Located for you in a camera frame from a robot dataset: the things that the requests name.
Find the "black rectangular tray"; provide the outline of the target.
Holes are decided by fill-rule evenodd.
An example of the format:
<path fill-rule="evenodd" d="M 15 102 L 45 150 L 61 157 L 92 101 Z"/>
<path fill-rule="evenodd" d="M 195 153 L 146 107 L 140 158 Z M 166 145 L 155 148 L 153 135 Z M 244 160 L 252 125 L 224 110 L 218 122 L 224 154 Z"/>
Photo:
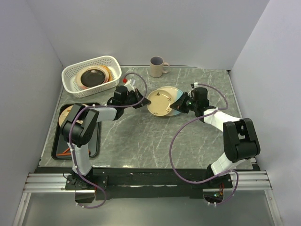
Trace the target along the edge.
<path fill-rule="evenodd" d="M 59 115 L 63 111 L 64 108 L 70 106 L 72 104 L 65 104 L 59 110 Z M 91 137 L 90 142 L 88 143 L 88 151 L 89 151 L 89 158 L 95 158 L 100 151 L 100 137 L 101 137 L 101 123 L 98 123 L 94 129 L 93 135 Z M 51 157 L 54 160 L 71 160 L 71 155 L 69 156 L 56 156 L 57 153 L 62 153 L 65 149 L 69 148 L 67 143 L 65 142 L 62 134 L 60 133 L 60 127 L 58 125 L 58 121 L 56 123 L 56 130 L 55 130 L 55 138 L 52 145 Z"/>

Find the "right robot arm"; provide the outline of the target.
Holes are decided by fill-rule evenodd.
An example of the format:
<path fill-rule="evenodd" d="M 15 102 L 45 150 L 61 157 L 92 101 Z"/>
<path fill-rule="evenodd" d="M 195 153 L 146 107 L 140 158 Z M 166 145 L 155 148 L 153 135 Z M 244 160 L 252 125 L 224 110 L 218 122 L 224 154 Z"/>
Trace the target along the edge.
<path fill-rule="evenodd" d="M 192 111 L 197 119 L 223 133 L 223 154 L 207 168 L 206 182 L 210 187 L 217 187 L 222 182 L 224 172 L 260 154 L 253 121 L 228 115 L 210 105 L 206 88 L 194 88 L 190 94 L 184 92 L 171 108 L 181 113 Z"/>

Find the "large cream and blue plate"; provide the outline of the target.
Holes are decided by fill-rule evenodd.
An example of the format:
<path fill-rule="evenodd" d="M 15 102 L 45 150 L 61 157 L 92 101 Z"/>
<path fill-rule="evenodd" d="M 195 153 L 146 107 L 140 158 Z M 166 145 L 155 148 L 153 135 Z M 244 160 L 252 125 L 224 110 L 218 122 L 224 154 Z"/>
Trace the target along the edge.
<path fill-rule="evenodd" d="M 158 88 L 158 90 L 165 90 L 165 91 L 169 92 L 173 96 L 175 101 L 177 101 L 183 94 L 183 92 L 181 90 L 179 90 L 176 87 L 172 87 L 172 86 L 163 86 L 163 87 Z M 180 114 L 179 111 L 171 109 L 170 113 L 168 113 L 166 116 L 176 116 L 178 114 Z"/>

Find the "tan wooden printed plate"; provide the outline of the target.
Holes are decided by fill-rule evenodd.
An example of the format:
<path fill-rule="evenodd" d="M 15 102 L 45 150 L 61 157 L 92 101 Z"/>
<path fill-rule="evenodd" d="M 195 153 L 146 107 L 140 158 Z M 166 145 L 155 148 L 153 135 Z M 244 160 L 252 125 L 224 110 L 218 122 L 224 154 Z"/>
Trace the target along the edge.
<path fill-rule="evenodd" d="M 171 104 L 174 103 L 174 97 L 165 90 L 155 90 L 147 96 L 147 99 L 150 101 L 147 109 L 155 116 L 166 116 L 172 110 Z"/>

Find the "beige ceramic mug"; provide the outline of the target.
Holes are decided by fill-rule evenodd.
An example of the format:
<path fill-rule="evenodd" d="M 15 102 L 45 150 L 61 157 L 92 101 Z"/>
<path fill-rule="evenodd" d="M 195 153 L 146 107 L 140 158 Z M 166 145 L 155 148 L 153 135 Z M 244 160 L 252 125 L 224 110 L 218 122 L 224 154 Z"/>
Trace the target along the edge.
<path fill-rule="evenodd" d="M 165 62 L 163 58 L 154 56 L 150 59 L 150 75 L 153 78 L 159 78 L 162 74 L 168 73 L 170 64 Z"/>

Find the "white perforated plastic bin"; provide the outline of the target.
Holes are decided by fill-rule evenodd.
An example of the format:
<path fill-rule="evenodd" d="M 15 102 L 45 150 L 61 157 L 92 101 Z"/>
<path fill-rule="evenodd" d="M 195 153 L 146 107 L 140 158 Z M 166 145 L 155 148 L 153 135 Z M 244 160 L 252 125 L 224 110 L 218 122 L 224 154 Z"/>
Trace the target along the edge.
<path fill-rule="evenodd" d="M 87 88 L 87 89 L 81 88 L 79 84 L 76 82 L 77 73 L 81 69 L 87 66 L 96 66 L 96 65 L 105 65 L 109 67 L 113 76 L 113 80 L 92 88 Z M 116 58 L 112 56 L 100 56 L 64 68 L 61 77 L 62 77 L 62 83 L 64 89 L 68 93 L 74 95 L 77 98 L 83 98 L 117 86 L 119 84 L 121 75 L 122 75 L 122 71 Z"/>

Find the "beige bird pattern plate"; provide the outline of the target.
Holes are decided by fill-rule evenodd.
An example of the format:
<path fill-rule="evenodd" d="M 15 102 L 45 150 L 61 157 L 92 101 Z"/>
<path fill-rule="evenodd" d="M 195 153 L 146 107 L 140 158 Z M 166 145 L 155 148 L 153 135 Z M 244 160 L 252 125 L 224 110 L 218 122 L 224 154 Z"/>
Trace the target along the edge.
<path fill-rule="evenodd" d="M 63 111 L 60 113 L 59 118 L 58 118 L 58 125 L 59 125 L 59 127 L 62 126 L 64 120 L 68 116 L 68 114 L 71 111 L 72 107 L 73 107 L 73 105 L 70 105 L 70 106 L 64 108 Z"/>

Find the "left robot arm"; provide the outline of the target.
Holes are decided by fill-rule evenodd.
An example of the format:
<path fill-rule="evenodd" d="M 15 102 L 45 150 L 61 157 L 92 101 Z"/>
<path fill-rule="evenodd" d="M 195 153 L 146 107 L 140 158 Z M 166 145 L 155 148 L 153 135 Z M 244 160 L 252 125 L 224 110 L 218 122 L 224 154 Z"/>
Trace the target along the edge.
<path fill-rule="evenodd" d="M 124 113 L 124 109 L 135 109 L 150 104 L 137 88 L 132 91 L 126 86 L 117 86 L 113 96 L 105 105 L 84 105 L 75 103 L 62 125 L 60 132 L 71 152 L 72 170 L 78 174 L 77 184 L 88 189 L 94 178 L 90 175 L 92 165 L 88 155 L 88 143 L 92 138 L 96 125 L 103 121 L 116 121 Z"/>

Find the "aluminium rail frame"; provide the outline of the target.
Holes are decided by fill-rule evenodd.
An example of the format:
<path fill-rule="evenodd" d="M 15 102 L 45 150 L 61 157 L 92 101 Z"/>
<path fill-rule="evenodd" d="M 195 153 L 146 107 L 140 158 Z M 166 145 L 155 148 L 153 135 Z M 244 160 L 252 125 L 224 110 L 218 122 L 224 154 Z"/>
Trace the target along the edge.
<path fill-rule="evenodd" d="M 252 191 L 263 190 L 265 192 L 268 207 L 271 212 L 273 222 L 276 226 L 282 226 L 283 221 L 281 219 L 279 209 L 274 195 L 272 192 L 272 186 L 270 184 L 268 174 L 265 171 L 242 171 L 239 172 L 238 191 Z M 13 222 L 14 226 L 21 226 L 24 221 L 24 217 L 27 211 L 28 202 L 31 194 L 33 193 L 66 193 L 65 184 L 66 179 L 64 176 L 68 174 L 62 173 L 40 173 L 29 174 L 27 176 L 22 198 Z"/>

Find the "woven bamboo square tray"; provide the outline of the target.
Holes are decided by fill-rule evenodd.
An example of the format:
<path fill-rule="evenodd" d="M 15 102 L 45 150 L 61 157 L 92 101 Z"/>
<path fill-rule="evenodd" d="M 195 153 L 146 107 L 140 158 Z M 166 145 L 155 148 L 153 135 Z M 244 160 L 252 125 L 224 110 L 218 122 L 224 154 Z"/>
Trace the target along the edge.
<path fill-rule="evenodd" d="M 109 67 L 105 66 L 105 65 L 101 65 L 103 68 L 105 68 L 107 70 L 107 72 L 109 73 L 109 79 L 108 81 L 112 81 L 113 80 L 113 76 L 111 73 L 111 70 L 109 69 Z"/>

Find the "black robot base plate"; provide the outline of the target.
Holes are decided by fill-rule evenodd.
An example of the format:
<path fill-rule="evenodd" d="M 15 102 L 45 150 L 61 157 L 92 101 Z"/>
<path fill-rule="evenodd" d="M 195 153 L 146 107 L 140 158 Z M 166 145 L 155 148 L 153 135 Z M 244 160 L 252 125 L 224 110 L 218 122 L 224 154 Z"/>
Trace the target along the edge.
<path fill-rule="evenodd" d="M 172 169 L 126 169 L 96 168 L 86 176 L 80 177 L 72 172 L 66 178 L 67 191 L 92 191 L 96 200 L 122 198 L 167 198 L 189 197 L 202 199 L 217 197 L 220 202 L 226 189 L 234 189 L 239 176 L 226 174 L 214 179 L 209 169 L 180 169 L 178 171 L 186 180 L 181 180 Z"/>

